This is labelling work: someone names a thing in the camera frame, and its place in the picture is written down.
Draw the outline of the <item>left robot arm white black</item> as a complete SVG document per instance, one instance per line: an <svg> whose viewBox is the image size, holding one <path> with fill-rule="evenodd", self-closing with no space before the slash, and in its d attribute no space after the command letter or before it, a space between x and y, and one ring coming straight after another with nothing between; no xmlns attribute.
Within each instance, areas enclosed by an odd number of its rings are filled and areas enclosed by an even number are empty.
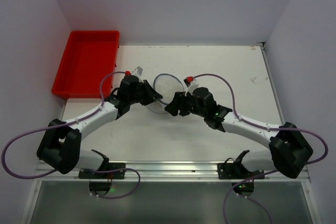
<svg viewBox="0 0 336 224"><path fill-rule="evenodd" d="M162 98L146 80L141 81L134 75L125 76L117 92L104 98L94 109L67 121L52 120L37 150L37 157L61 174L75 168L106 173L109 159L98 151L82 150L82 140L122 117L131 105L149 105Z"/></svg>

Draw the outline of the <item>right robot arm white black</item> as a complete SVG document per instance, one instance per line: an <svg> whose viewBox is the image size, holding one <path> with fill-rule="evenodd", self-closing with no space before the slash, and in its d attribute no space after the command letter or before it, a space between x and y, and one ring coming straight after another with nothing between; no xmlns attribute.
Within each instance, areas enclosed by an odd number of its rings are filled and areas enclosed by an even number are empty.
<svg viewBox="0 0 336 224"><path fill-rule="evenodd" d="M172 116L195 114L212 129L237 134L270 150L276 170L289 178L297 178L313 154L312 147L295 125L269 125L247 121L233 109L216 103L207 88L196 88L193 93L176 92L164 108Z"/></svg>

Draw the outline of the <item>white mesh laundry bag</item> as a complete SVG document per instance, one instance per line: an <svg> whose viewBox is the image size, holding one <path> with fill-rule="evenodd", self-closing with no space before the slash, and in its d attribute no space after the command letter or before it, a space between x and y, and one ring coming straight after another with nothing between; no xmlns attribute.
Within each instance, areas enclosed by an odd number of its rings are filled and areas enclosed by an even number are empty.
<svg viewBox="0 0 336 224"><path fill-rule="evenodd" d="M176 76L169 73L157 75L152 84L153 89L163 98L146 106L148 110L156 114L167 114L165 107L173 100L175 92L183 92L185 86Z"/></svg>

